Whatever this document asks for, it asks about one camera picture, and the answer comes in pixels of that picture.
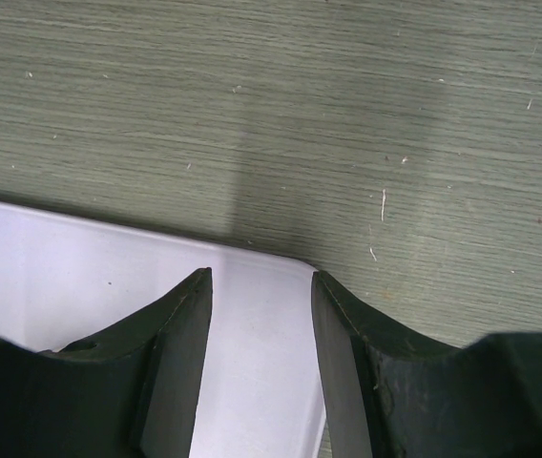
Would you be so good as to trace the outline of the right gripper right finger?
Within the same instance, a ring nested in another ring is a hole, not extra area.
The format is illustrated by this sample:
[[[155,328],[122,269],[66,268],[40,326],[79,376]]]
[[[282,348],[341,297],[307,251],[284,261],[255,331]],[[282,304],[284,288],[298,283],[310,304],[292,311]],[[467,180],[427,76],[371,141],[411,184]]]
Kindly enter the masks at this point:
[[[542,332],[431,339],[317,271],[312,320],[337,457],[542,457]]]

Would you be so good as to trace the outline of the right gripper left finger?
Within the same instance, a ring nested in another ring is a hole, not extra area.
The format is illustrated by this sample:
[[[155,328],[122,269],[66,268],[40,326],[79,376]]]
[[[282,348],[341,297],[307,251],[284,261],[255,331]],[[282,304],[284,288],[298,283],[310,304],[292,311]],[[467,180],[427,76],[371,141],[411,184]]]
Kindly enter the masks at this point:
[[[211,318],[200,268],[57,352],[0,338],[0,457],[188,456]]]

